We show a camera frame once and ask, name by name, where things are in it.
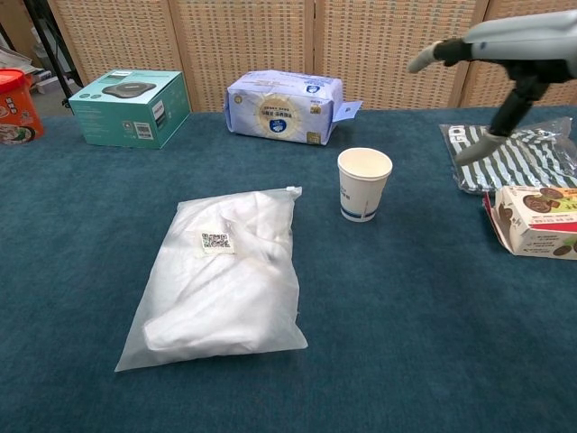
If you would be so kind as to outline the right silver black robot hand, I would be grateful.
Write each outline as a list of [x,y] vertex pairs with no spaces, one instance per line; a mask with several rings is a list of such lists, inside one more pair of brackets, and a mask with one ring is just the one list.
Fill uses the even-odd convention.
[[417,73],[435,62],[452,67],[476,60],[500,65],[515,86],[488,132],[456,154],[454,163],[459,166],[492,155],[551,85],[577,79],[577,9],[479,23],[460,38],[425,47],[408,63],[408,72]]

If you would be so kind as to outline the small white paper cup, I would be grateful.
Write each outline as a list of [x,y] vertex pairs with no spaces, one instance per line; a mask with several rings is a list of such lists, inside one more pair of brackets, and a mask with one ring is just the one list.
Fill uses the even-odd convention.
[[342,216],[356,223],[371,221],[379,208],[393,164],[383,152],[355,147],[337,158]]

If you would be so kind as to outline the cookie carton box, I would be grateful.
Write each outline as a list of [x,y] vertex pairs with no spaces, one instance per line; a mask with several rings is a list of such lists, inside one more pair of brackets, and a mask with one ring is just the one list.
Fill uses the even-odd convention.
[[577,189],[507,186],[482,202],[510,253],[577,261]]

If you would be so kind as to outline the teal speaker product box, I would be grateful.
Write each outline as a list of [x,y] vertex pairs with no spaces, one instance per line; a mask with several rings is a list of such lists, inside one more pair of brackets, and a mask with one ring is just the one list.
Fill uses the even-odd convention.
[[180,71],[114,69],[69,98],[89,144],[160,149],[190,114]]

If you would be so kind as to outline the red instant noodle cup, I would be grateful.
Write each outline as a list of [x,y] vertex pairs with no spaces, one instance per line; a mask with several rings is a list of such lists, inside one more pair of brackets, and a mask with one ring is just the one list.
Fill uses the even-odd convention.
[[22,70],[0,69],[0,143],[28,143],[44,135],[30,87]]

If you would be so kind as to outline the striped cloth in clear bag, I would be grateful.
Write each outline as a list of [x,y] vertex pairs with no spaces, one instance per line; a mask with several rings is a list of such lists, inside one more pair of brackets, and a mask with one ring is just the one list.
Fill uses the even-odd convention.
[[517,129],[491,156],[453,166],[462,191],[483,195],[506,186],[577,188],[577,143],[571,117]]

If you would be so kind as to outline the woven wooden folding screen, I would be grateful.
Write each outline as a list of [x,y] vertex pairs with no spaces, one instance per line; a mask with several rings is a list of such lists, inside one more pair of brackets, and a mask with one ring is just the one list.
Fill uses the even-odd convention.
[[48,0],[83,84],[111,69],[178,69],[198,112],[252,70],[339,78],[367,109],[497,106],[494,65],[408,62],[473,25],[577,8],[577,0]]

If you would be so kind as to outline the lavender tissue pack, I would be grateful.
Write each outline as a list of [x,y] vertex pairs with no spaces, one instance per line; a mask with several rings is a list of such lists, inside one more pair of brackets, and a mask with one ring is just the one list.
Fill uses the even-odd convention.
[[314,145],[326,145],[336,124],[361,107],[343,99],[339,78],[274,69],[244,74],[224,96],[230,132]]

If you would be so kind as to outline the blue table mat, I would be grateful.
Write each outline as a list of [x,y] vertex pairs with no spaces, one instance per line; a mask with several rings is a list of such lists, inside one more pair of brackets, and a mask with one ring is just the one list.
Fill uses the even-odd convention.
[[[64,116],[0,145],[0,433],[577,433],[577,261],[509,254],[439,131],[489,116],[364,111],[314,147],[193,114],[159,151]],[[393,164],[363,223],[355,147]],[[177,204],[292,185],[308,348],[116,373]]]

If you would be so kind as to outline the white garment in zip bag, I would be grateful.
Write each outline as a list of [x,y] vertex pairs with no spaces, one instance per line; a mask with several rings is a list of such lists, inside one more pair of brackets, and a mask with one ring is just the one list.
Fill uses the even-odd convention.
[[115,367],[307,348],[292,220],[300,187],[180,202]]

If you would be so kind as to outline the black tripod stand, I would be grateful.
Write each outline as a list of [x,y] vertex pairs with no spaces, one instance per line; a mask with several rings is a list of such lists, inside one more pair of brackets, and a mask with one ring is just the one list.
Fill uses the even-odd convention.
[[82,88],[83,83],[48,0],[23,0],[23,3],[32,21],[32,49],[42,67],[50,70],[55,77],[54,65],[57,65],[66,78],[72,79]]

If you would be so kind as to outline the stack of papers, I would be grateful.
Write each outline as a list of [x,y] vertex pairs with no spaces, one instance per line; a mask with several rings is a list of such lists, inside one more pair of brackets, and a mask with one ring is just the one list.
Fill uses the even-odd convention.
[[38,93],[47,94],[57,89],[60,82],[49,70],[33,66],[30,58],[0,46],[0,93],[24,85]]

